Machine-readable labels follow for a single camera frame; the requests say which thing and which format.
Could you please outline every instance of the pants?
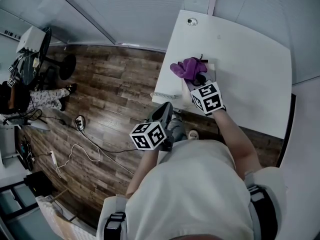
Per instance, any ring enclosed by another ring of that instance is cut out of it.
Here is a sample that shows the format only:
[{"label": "pants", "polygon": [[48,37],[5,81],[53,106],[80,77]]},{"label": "pants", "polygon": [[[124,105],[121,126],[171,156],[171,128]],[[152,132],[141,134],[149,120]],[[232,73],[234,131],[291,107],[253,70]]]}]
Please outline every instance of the pants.
[{"label": "pants", "polygon": [[30,91],[30,103],[27,108],[27,113],[33,111],[34,108],[45,107],[50,109],[60,110],[62,108],[59,99],[68,96],[70,93],[67,89],[56,90],[40,90]]},{"label": "pants", "polygon": [[174,114],[168,125],[168,130],[172,131],[174,142],[180,142],[187,139],[186,129],[182,123],[181,116]]}]

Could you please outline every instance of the wooden floor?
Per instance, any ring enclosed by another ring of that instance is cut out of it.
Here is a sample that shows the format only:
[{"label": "wooden floor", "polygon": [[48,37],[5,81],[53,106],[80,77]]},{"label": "wooden floor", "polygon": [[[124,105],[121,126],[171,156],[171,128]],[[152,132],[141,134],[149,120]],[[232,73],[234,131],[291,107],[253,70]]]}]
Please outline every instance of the wooden floor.
[{"label": "wooden floor", "polygon": [[[68,54],[76,55],[76,70],[67,81],[57,78],[57,87],[77,83],[77,92],[67,98],[66,111],[43,109],[47,117],[64,119],[73,126],[74,119],[83,115],[85,133],[98,145],[109,151],[134,149],[129,132],[147,117],[155,107],[150,93],[154,91],[165,54],[138,49],[108,46],[51,47],[49,57],[62,61]],[[182,113],[187,132],[196,129],[201,139],[217,139],[215,121],[200,115]],[[35,156],[54,151],[58,164],[63,165],[74,144],[84,147],[88,155],[97,160],[96,147],[80,132],[62,125],[58,120],[44,118],[51,131],[42,132],[24,127],[19,138],[26,135]],[[255,146],[263,166],[275,166],[283,140],[252,130],[244,129]],[[142,151],[108,153],[113,159],[134,172]],[[35,170],[42,170],[59,192],[68,188],[72,198],[62,200],[70,209],[81,210],[80,217],[97,224],[104,199],[124,194],[132,175],[101,156],[100,162],[90,161],[83,150],[75,147],[70,162],[61,168],[62,178],[50,156],[36,158]]]}]

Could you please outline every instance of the white desk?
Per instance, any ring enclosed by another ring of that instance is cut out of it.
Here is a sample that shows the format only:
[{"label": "white desk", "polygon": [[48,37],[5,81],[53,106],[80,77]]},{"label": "white desk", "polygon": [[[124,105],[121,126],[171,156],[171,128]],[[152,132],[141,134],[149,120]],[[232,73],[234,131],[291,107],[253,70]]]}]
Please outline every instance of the white desk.
[{"label": "white desk", "polygon": [[[187,25],[189,18],[198,24]],[[154,91],[181,95],[181,79],[170,65],[201,54],[215,64],[216,81],[232,119],[239,126],[283,139],[292,93],[290,50],[245,26],[181,10]],[[196,107],[185,108],[181,99],[154,96],[152,101],[170,101],[177,109],[203,115]]]}]

